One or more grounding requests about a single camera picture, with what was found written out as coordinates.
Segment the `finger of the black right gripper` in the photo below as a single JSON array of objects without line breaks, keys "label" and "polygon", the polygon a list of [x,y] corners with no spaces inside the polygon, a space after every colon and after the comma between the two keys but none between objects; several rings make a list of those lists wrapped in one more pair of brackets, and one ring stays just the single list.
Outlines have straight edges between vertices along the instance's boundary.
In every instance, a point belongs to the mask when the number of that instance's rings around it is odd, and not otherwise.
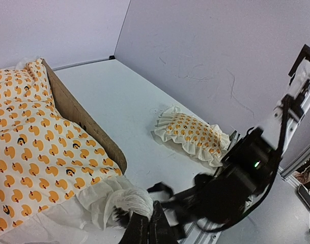
[{"label": "finger of the black right gripper", "polygon": [[158,183],[154,184],[153,186],[147,188],[147,192],[148,193],[164,192],[167,194],[168,199],[172,199],[174,196],[173,189],[163,182],[158,182]]},{"label": "finger of the black right gripper", "polygon": [[162,201],[163,209],[173,210],[176,215],[185,219],[203,218],[200,210],[200,188],[190,188],[176,194],[172,188],[163,188],[162,191],[168,195],[168,200]]}]

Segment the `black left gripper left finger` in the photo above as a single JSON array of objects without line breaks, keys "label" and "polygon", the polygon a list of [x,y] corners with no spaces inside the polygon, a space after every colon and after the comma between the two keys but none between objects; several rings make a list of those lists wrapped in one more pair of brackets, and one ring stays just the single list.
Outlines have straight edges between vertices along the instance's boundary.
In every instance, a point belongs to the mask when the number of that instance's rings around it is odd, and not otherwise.
[{"label": "black left gripper left finger", "polygon": [[121,244],[147,244],[149,219],[133,213],[121,238]]}]

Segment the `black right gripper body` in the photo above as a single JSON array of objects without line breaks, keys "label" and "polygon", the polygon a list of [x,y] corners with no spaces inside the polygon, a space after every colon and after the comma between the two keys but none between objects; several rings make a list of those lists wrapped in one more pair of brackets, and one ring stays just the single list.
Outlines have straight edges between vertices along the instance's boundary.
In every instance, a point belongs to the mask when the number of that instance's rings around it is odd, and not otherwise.
[{"label": "black right gripper body", "polygon": [[246,200],[262,194],[273,182],[279,162],[277,151],[262,135],[261,128],[254,129],[224,157],[223,172],[196,193],[194,216],[216,224],[234,224],[242,219]]}]

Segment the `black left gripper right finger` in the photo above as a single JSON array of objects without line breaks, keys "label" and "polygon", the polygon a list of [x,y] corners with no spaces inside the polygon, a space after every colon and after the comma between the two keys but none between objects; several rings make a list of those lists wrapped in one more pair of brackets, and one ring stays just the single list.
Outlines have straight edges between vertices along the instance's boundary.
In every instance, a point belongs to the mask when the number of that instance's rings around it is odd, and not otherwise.
[{"label": "black left gripper right finger", "polygon": [[149,223],[149,244],[178,244],[159,201],[153,203],[153,214]]}]

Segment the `duck print ruffled cushion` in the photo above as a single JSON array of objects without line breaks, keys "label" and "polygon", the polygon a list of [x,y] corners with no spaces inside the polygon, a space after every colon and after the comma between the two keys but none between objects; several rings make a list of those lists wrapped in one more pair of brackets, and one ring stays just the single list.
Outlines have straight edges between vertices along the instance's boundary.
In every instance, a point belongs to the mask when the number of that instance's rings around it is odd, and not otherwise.
[{"label": "duck print ruffled cushion", "polygon": [[151,218],[153,201],[91,135],[55,107],[43,59],[0,69],[0,239],[77,199],[99,228]]}]

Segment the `wooden pet bed frame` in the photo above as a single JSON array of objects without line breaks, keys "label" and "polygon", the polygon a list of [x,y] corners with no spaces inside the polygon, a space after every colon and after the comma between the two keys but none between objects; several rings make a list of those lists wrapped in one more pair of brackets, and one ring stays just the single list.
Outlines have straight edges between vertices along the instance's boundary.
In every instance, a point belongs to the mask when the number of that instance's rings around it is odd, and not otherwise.
[{"label": "wooden pet bed frame", "polygon": [[43,60],[42,64],[46,67],[55,107],[60,115],[63,118],[80,125],[84,132],[91,135],[101,146],[103,146],[108,156],[118,164],[122,173],[125,173],[127,169],[127,161],[119,146],[81,106],[48,65],[46,60]]}]

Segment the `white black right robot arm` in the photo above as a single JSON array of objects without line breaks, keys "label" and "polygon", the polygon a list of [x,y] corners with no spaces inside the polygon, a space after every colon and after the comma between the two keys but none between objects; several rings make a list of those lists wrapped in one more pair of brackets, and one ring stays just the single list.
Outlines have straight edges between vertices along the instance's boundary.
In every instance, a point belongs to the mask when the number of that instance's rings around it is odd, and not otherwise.
[{"label": "white black right robot arm", "polygon": [[162,182],[148,192],[166,192],[162,206],[174,210],[180,224],[207,219],[227,229],[254,211],[269,194],[288,145],[310,108],[310,47],[304,45],[290,72],[288,89],[268,117],[250,128],[236,144],[217,125],[209,125],[177,109],[164,112],[154,134],[218,167],[221,173],[200,173],[194,185],[174,193]]}]

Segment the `small duck print pillow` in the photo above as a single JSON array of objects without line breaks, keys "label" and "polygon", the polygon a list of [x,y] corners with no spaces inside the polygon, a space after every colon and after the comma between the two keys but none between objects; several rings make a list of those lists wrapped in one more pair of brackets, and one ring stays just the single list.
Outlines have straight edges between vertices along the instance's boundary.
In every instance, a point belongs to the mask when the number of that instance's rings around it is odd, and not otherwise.
[{"label": "small duck print pillow", "polygon": [[222,166],[222,158],[231,144],[219,125],[210,125],[183,113],[178,106],[164,111],[153,131],[162,142],[173,142],[207,168]]}]

